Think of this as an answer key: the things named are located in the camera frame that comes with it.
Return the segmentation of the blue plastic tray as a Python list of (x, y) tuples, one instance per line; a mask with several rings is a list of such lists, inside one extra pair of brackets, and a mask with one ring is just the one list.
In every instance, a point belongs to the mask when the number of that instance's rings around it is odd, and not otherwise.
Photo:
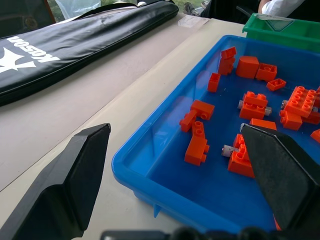
[[(236, 48), (238, 57), (253, 56), (276, 66), (277, 77), (285, 80), (286, 86), (272, 92), (262, 81), (231, 73), (220, 78), (215, 93), (208, 92), (221, 52), (231, 47)], [(112, 160), (113, 175), (137, 198), (153, 205), (156, 213), (164, 212), (201, 232), (236, 233), (248, 226), (272, 231), (275, 220), (256, 181), (230, 172), (221, 151), (239, 132), (244, 120), (239, 117), (238, 103), (251, 91), (267, 97), (272, 109), (267, 120), (275, 122), (280, 132), (291, 136), (320, 164), (320, 144), (311, 138), (317, 126), (306, 123), (294, 131), (280, 124), (281, 103), (297, 86), (313, 90), (320, 86), (320, 53), (226, 35), (118, 150)], [(200, 166), (185, 162), (192, 134), (183, 132), (179, 124), (195, 100), (214, 105), (211, 119), (203, 123), (209, 150)]]

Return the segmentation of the person in white shirt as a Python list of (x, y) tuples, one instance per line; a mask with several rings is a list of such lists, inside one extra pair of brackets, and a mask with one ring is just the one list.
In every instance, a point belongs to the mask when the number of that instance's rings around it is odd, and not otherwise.
[(260, 0), (258, 13), (276, 17), (288, 17), (305, 0)]

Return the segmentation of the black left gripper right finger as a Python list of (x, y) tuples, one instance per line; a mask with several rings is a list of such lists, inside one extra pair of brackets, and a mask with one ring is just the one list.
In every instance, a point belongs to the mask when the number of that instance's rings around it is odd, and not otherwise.
[(255, 180), (282, 230), (320, 231), (320, 165), (289, 135), (243, 123)]

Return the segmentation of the green plastic bin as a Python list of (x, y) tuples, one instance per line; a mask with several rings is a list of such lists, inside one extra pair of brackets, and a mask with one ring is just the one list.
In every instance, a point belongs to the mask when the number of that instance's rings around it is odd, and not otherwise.
[(242, 31), (254, 40), (320, 53), (320, 23), (253, 13)]

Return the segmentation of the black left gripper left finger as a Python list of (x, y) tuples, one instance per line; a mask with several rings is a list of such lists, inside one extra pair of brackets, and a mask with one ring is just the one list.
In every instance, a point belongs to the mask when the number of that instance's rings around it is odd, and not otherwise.
[(111, 125), (74, 135), (36, 177), (0, 228), (0, 240), (72, 240), (87, 230), (100, 189)]

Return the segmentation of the orange 2x4 plastic toy brick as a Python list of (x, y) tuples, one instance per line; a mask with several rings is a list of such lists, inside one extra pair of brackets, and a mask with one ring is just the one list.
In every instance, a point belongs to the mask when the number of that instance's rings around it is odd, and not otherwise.
[(303, 86), (296, 86), (284, 110), (295, 115), (307, 118), (312, 112), (317, 92), (314, 89), (306, 89)]

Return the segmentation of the black bag with white print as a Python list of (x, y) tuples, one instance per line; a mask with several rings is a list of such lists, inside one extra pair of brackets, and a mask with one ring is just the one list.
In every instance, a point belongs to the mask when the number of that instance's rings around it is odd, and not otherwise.
[(117, 2), (68, 22), (0, 38), (0, 107), (69, 77), (171, 20), (178, 11), (172, 0)]

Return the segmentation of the clear plastic packet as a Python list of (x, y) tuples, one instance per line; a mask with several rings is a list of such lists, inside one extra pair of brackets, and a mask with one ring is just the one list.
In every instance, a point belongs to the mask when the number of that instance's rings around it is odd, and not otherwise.
[(193, 28), (196, 25), (203, 25), (208, 21), (208, 18), (185, 15), (180, 20), (178, 20), (177, 25), (184, 28)]

